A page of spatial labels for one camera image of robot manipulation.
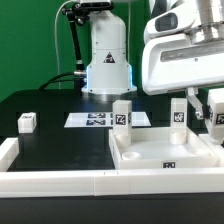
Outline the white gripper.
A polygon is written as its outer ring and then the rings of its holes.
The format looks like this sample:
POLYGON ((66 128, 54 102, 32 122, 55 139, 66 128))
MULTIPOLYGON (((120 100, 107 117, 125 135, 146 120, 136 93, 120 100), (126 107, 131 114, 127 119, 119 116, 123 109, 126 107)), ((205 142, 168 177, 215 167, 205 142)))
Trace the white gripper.
POLYGON ((224 83, 224 40, 193 45, 183 33, 150 40, 142 56, 142 88, 148 95, 186 89, 198 120, 204 118, 196 87, 224 83))

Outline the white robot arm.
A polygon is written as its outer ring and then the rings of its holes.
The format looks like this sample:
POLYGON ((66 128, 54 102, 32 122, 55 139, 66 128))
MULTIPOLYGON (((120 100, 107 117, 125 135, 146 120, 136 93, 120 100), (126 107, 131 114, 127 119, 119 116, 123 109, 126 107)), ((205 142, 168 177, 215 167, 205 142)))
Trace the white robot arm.
POLYGON ((197 99, 200 87, 224 84, 224 0, 148 0, 150 17, 130 27, 112 13, 114 0, 70 0, 62 8, 71 27, 90 24, 89 64, 75 49, 87 97, 134 92, 131 58, 139 60, 149 95, 186 91, 196 116, 208 116, 197 99))

